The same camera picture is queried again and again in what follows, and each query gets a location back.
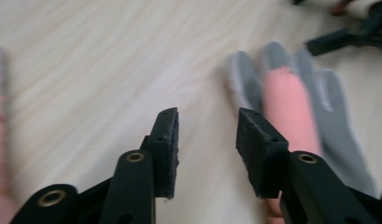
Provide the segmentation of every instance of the glove finger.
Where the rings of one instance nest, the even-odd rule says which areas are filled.
[[[261,112],[262,79],[254,70],[251,58],[243,51],[229,56],[228,86],[239,107]]]
[[[293,55],[292,66],[294,73],[301,78],[307,87],[315,110],[320,109],[320,96],[318,94],[318,87],[316,86],[315,80],[317,70],[313,61],[313,56],[308,50],[302,49]]]
[[[323,69],[318,74],[323,107],[347,122],[347,105],[338,75],[333,70]]]
[[[283,66],[290,66],[289,54],[280,43],[270,42],[262,51],[263,74]]]

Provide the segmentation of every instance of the metal grommet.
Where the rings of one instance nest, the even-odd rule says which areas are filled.
[[[306,163],[311,163],[311,164],[317,162],[317,159],[316,159],[315,157],[310,156],[310,155],[308,155],[308,154],[300,154],[300,155],[298,156],[298,159],[299,159],[300,161],[303,161],[303,162],[306,162]]]
[[[62,189],[54,189],[44,194],[39,198],[38,204],[42,207],[49,207],[59,203],[63,198],[65,198],[65,191]]]
[[[144,160],[144,154],[135,152],[126,157],[126,160],[129,162],[138,162]]]

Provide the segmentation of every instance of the white table surface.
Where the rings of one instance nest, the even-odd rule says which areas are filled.
[[[83,191],[112,176],[119,155],[139,148],[158,113],[175,106],[176,196],[157,200],[157,223],[263,223],[234,148],[237,120],[221,62],[244,50],[258,67],[269,41],[294,52],[305,40],[357,24],[328,15],[333,2],[0,1],[16,200],[55,183]],[[363,4],[354,3],[350,14],[362,16]],[[382,51],[346,48],[316,63],[342,78],[382,190]]]

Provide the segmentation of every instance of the black clamp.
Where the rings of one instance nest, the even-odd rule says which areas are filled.
[[[382,223],[382,199],[345,186],[309,152],[288,151],[287,140],[261,115],[241,108],[236,148],[259,198],[278,198],[286,223]]]
[[[304,0],[294,0],[299,4]],[[358,29],[342,29],[306,42],[307,49],[314,55],[328,53],[346,46],[372,46],[382,49],[382,1],[375,5],[369,18]]]
[[[162,111],[141,148],[119,158],[112,178],[78,194],[71,185],[35,193],[12,224],[153,224],[155,198],[172,199],[177,175],[178,113]]]

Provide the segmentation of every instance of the black tool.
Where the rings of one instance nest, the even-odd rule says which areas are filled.
[[[119,158],[112,178],[78,194],[70,185],[35,193],[12,224],[153,224],[155,197],[172,199],[177,175],[178,113],[162,111],[141,148]]]
[[[277,198],[286,223],[382,223],[382,199],[345,186],[309,152],[288,151],[287,140],[261,115],[240,108],[236,148],[259,198]]]
[[[294,0],[299,4],[304,0]],[[382,1],[374,4],[368,21],[357,29],[342,29],[306,42],[314,55],[328,53],[346,46],[372,46],[382,49]]]

